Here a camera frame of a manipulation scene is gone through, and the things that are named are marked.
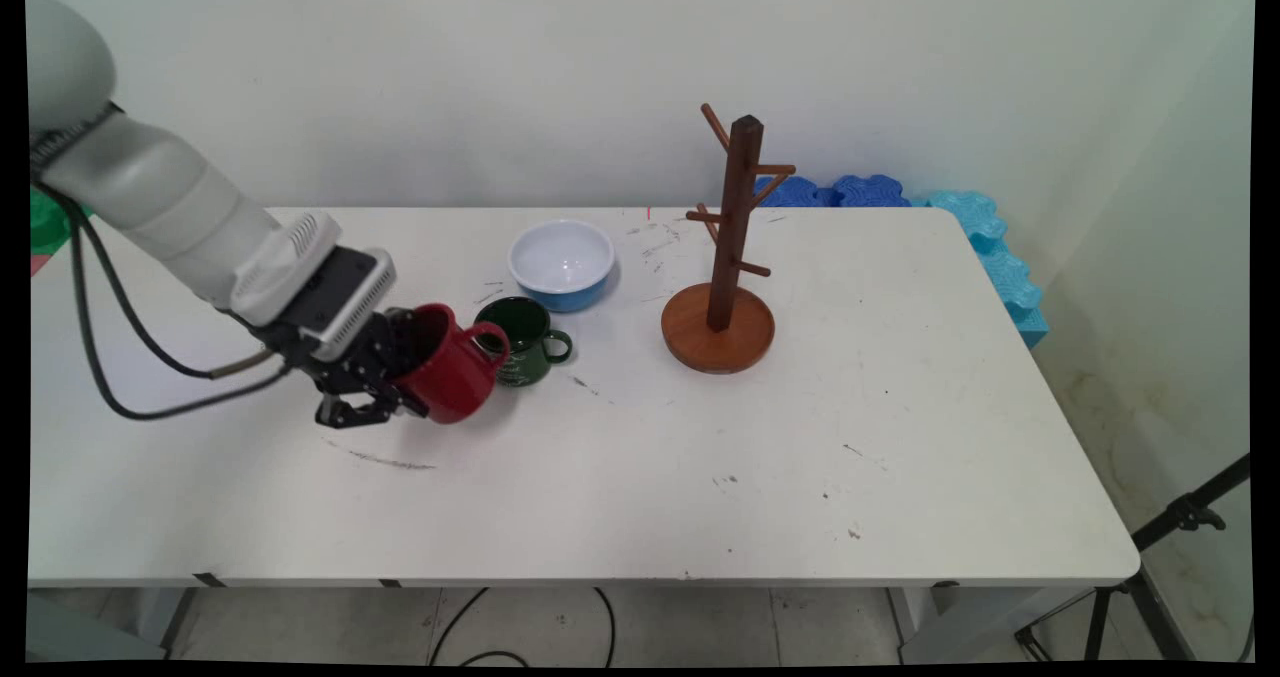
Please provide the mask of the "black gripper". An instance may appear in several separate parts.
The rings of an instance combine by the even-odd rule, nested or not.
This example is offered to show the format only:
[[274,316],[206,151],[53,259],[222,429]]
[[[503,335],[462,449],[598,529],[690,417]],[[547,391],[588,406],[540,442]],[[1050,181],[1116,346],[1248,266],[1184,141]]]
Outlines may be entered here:
[[[317,425],[364,427],[383,425],[402,411],[417,418],[430,416],[429,404],[392,384],[401,361],[419,360],[415,317],[412,308],[402,307],[388,308],[385,316],[374,314],[337,357],[320,357],[317,340],[306,338],[292,323],[256,328],[255,337],[282,354],[285,366],[315,381],[321,393],[314,417]],[[367,393],[371,401],[351,404],[344,399],[356,393]]]

